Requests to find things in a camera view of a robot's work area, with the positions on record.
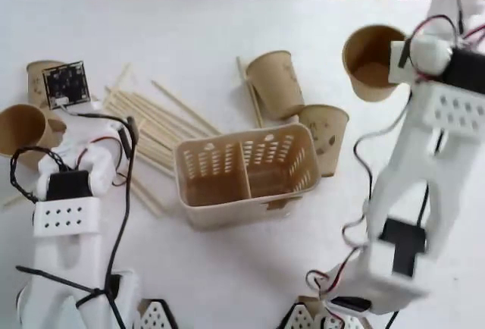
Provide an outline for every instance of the table surface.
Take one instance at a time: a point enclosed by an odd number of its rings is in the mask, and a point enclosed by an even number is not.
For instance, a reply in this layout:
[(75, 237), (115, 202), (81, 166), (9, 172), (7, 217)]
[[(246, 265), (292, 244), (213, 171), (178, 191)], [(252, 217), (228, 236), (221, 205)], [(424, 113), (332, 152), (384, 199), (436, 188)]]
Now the table surface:
[[(0, 109), (27, 100), (30, 61), (84, 60), (89, 87), (102, 97), (123, 65), (133, 64), (127, 89), (157, 99), (158, 80), (224, 132), (254, 126), (249, 96), (235, 57), (249, 61), (275, 49), (293, 54), (307, 104), (324, 103), (350, 115), (337, 173), (293, 202), (286, 218), (211, 232), (193, 230), (180, 211), (173, 180), (139, 164), (137, 173), (172, 213), (154, 218), (133, 200), (132, 215), (115, 261), (142, 278), (144, 297), (168, 301), (181, 328), (276, 327), (299, 294), (309, 294), (305, 272), (340, 262), (349, 249), (343, 223), (358, 217), (367, 178), (352, 155), (363, 133), (385, 127), (400, 112), (408, 87), (385, 102), (366, 103), (350, 86), (341, 50), (350, 33), (389, 24), (409, 33), (429, 7), (422, 0), (0, 0)], [(363, 144), (378, 172), (397, 131)], [(462, 212), (433, 276), (431, 296), (403, 310), (393, 327), (480, 327), (485, 269), (481, 210), (485, 154), (480, 154), (461, 198)], [(0, 161), (0, 196), (12, 193), (8, 161)], [(20, 172), (22, 181), (35, 175)], [(414, 220), (423, 184), (393, 207)], [(111, 246), (124, 210), (123, 191), (103, 200)], [(33, 207), (21, 202), (0, 212), (0, 322), (14, 326), (14, 298), (27, 276), (14, 266), (32, 264)], [(388, 315), (370, 317), (384, 327)]]

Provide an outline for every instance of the circuit board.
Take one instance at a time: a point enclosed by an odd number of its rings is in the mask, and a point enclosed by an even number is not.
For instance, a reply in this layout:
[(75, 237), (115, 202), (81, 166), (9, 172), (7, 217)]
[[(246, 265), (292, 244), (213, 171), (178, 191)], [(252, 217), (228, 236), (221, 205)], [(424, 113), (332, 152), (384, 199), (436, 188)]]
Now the circuit board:
[(45, 69), (42, 75), (49, 109), (91, 100), (82, 61)]

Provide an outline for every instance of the paper cup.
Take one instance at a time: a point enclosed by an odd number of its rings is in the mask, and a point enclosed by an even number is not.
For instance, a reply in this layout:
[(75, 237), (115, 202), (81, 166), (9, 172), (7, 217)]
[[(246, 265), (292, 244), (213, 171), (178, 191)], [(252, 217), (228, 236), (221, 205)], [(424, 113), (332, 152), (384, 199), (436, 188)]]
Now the paper cup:
[[(53, 148), (59, 146), (66, 125), (49, 110), (33, 105), (17, 104), (0, 113), (0, 155), (10, 158), (17, 149), (24, 146)], [(19, 156), (19, 162), (38, 170), (38, 163), (44, 157), (41, 152), (28, 151)]]
[(355, 31), (343, 46), (343, 66), (355, 94), (366, 102), (387, 98), (397, 84), (389, 83), (391, 42), (405, 35), (388, 26), (367, 26)]
[(299, 120), (311, 132), (322, 177), (335, 174), (349, 115), (331, 105), (307, 105)]
[(45, 92), (44, 76), (42, 71), (50, 67), (65, 64), (60, 61), (42, 60), (27, 65), (29, 103), (39, 108), (48, 108), (47, 94)]
[(259, 56), (246, 72), (270, 117), (284, 119), (302, 110), (305, 103), (288, 51)]

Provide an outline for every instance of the beige plastic basket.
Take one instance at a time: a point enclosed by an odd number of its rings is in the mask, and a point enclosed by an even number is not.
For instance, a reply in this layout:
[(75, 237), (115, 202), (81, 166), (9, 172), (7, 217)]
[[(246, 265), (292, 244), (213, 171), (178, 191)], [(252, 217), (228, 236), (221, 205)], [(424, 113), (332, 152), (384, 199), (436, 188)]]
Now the beige plastic basket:
[(180, 201), (199, 228), (286, 215), (288, 200), (320, 180), (302, 124), (182, 142), (174, 159)]

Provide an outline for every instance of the perforated bracket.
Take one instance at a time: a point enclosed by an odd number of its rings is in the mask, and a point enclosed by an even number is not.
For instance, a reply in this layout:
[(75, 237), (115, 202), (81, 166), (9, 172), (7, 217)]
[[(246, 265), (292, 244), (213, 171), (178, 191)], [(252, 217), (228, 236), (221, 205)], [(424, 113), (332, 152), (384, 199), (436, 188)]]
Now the perforated bracket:
[(450, 133), (485, 139), (485, 97), (476, 92), (437, 82), (420, 83), (413, 98), (424, 124)]
[(303, 304), (296, 304), (289, 315), (284, 329), (311, 329), (313, 318)]
[(35, 237), (98, 233), (100, 200), (95, 197), (37, 202), (33, 219)]
[(134, 329), (177, 329), (177, 324), (171, 317), (170, 309), (164, 307), (160, 301), (150, 302), (143, 316)]

